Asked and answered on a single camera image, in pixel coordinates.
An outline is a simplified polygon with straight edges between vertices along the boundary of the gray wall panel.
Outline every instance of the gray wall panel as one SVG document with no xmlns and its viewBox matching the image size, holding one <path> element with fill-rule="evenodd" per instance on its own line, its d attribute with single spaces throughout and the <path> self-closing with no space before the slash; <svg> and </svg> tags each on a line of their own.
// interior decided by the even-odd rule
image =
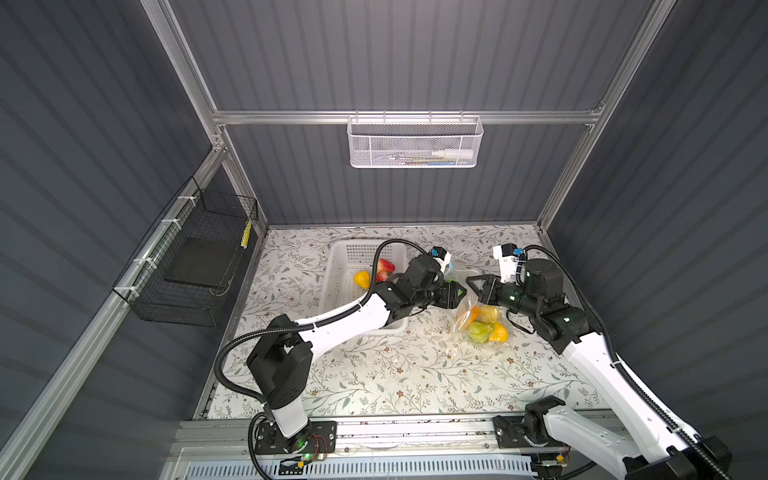
<svg viewBox="0 0 768 480">
<path fill-rule="evenodd" d="M 650 1 L 172 0 L 219 109 L 586 109 Z"/>
<path fill-rule="evenodd" d="M 0 3 L 0 84 L 5 444 L 210 144 L 136 2 Z M 129 316 L 27 478 L 153 478 L 221 333 Z"/>
<path fill-rule="evenodd" d="M 489 125 L 478 166 L 458 169 L 354 168 L 342 126 L 228 130 L 280 225 L 535 220 L 584 128 Z"/>
<path fill-rule="evenodd" d="M 678 2 L 550 235 L 617 350 L 760 476 L 768 4 Z"/>
</svg>

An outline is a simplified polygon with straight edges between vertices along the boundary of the yellow label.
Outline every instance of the yellow label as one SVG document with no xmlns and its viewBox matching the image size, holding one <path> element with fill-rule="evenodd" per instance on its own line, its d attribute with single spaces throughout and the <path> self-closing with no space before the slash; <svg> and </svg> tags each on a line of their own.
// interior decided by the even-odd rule
<svg viewBox="0 0 768 480">
<path fill-rule="evenodd" d="M 243 231 L 243 239 L 240 241 L 240 246 L 242 248 L 248 248 L 248 239 L 250 238 L 250 228 L 252 227 L 251 222 L 249 221 L 248 224 L 245 226 L 245 230 Z"/>
</svg>

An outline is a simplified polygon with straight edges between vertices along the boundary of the table surface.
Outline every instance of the table surface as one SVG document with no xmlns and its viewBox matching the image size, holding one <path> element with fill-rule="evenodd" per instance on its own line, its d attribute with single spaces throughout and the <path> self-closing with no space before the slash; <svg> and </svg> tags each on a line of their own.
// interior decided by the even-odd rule
<svg viewBox="0 0 768 480">
<path fill-rule="evenodd" d="M 291 319 L 316 315 L 330 244 L 352 238 L 438 245 L 452 253 L 455 263 L 495 273 L 494 245 L 541 244 L 533 225 L 270 230 L 236 335 L 261 329 L 282 313 Z M 414 255 L 409 249 L 409 258 Z M 523 316 L 515 321 L 530 328 Z M 357 336 L 332 349 L 310 370 L 302 394 L 307 414 L 521 411 L 547 395 L 575 409 L 608 408 L 582 374 L 538 336 L 513 329 L 502 346 L 478 346 L 451 333 L 451 324 L 446 312 L 430 308 L 410 317 L 403 333 Z M 236 348 L 224 373 L 257 389 L 244 365 L 253 344 Z M 247 418 L 259 410 L 254 399 L 217 385 L 207 418 Z"/>
</svg>

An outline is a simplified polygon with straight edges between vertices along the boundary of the black wire basket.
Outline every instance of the black wire basket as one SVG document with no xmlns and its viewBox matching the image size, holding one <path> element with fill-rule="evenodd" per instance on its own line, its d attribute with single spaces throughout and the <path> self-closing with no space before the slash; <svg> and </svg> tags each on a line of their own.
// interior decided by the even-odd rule
<svg viewBox="0 0 768 480">
<path fill-rule="evenodd" d="M 113 285 L 139 318 L 151 322 L 216 326 L 226 323 L 237 297 L 256 226 L 257 202 L 250 197 L 198 189 L 140 263 L 130 285 Z"/>
</svg>

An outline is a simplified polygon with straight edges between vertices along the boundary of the white wire basket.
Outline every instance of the white wire basket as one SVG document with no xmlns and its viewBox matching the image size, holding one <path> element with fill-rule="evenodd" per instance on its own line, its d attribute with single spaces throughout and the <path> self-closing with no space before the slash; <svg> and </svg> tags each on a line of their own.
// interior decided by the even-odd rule
<svg viewBox="0 0 768 480">
<path fill-rule="evenodd" d="M 371 271 L 376 249 L 381 240 L 339 240 L 331 245 L 323 279 L 323 291 L 317 314 L 329 312 L 365 295 L 366 291 L 355 283 L 354 276 L 363 270 Z M 395 265 L 394 273 L 401 273 L 408 266 L 408 253 L 402 243 L 391 243 L 384 247 L 379 258 Z M 366 335 L 389 335 L 400 333 L 408 326 L 408 319 L 401 319 Z"/>
<path fill-rule="evenodd" d="M 355 168 L 472 168 L 482 122 L 465 115 L 352 116 L 346 126 Z"/>
</svg>

